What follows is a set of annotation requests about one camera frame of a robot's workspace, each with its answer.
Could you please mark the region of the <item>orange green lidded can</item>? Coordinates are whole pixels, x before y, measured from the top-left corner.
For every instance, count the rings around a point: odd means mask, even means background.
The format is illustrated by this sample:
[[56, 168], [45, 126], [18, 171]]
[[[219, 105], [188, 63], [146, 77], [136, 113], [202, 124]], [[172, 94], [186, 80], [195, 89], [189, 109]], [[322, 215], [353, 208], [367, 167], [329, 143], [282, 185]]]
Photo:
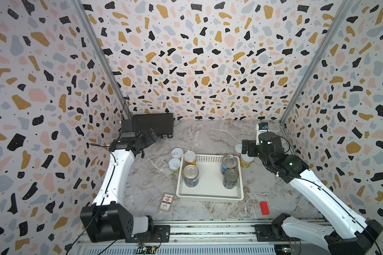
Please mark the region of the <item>orange green lidded can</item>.
[[249, 168], [254, 161], [254, 157], [248, 156], [248, 154], [240, 155], [240, 166], [241, 168]]

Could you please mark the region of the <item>yellow label small can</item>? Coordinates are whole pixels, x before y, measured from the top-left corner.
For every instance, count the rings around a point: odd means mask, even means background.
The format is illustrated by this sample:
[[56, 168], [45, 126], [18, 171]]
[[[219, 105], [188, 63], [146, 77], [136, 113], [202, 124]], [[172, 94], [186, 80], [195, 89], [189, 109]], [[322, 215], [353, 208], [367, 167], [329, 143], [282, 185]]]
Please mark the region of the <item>yellow label small can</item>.
[[183, 156], [184, 154], [184, 151], [181, 149], [181, 148], [175, 148], [171, 151], [171, 156], [172, 158], [177, 158], [177, 159], [181, 159], [181, 157]]

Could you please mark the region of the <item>pink label small can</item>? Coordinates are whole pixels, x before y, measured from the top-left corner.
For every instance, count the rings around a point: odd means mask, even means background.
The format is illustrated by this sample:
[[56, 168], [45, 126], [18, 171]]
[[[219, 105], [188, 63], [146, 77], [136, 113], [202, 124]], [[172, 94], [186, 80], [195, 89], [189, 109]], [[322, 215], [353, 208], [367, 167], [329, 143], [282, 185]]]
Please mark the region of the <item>pink label small can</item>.
[[234, 146], [234, 155], [240, 157], [242, 153], [242, 144], [238, 143]]

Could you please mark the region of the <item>green label small can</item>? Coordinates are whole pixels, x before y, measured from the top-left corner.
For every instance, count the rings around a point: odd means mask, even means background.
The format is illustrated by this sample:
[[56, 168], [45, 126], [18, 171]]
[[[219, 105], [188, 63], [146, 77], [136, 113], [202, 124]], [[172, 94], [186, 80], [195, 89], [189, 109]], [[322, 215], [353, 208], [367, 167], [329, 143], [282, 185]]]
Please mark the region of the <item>green label small can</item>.
[[180, 171], [181, 160], [179, 158], [172, 158], [168, 162], [169, 169], [172, 174], [178, 174]]

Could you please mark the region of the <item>blue label soup can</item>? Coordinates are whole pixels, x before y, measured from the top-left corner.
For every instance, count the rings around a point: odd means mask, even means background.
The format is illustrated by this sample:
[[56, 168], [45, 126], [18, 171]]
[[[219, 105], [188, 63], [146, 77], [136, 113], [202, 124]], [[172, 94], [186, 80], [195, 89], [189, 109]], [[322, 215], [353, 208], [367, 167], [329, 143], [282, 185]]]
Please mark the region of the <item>blue label soup can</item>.
[[224, 175], [229, 169], [234, 169], [237, 166], [237, 159], [233, 155], [225, 155], [221, 160], [220, 172]]

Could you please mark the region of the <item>dark navy tall can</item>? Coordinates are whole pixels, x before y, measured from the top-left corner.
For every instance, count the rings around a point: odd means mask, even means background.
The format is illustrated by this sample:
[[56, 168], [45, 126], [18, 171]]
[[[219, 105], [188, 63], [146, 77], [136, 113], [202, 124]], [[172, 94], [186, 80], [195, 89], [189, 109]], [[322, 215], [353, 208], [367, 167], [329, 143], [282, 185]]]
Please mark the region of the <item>dark navy tall can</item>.
[[239, 173], [235, 169], [228, 169], [223, 175], [223, 186], [226, 189], [233, 189], [239, 179]]

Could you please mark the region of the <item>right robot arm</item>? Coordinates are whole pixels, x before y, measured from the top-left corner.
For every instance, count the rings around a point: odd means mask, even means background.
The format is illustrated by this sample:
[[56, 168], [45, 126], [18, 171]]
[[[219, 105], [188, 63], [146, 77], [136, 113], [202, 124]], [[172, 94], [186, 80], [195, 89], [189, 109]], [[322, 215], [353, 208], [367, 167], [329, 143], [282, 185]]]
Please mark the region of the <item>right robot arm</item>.
[[378, 244], [382, 225], [366, 220], [342, 202], [306, 162], [285, 152], [281, 139], [273, 132], [259, 132], [255, 140], [242, 141], [242, 155], [259, 158], [266, 170], [304, 195], [330, 224], [322, 226], [282, 213], [271, 223], [274, 237], [304, 240], [332, 255], [367, 254]]

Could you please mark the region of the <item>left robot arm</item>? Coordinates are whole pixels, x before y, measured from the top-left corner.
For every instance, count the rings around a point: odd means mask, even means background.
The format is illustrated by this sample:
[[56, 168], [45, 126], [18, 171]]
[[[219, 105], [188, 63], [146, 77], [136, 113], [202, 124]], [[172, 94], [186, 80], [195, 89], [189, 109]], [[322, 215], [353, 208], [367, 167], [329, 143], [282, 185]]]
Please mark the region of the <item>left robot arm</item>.
[[152, 236], [154, 223], [151, 216], [135, 217], [123, 206], [124, 189], [135, 157], [158, 142], [152, 129], [135, 135], [121, 135], [105, 149], [111, 155], [101, 188], [90, 206], [80, 213], [85, 232], [93, 243], [128, 240], [135, 236]]

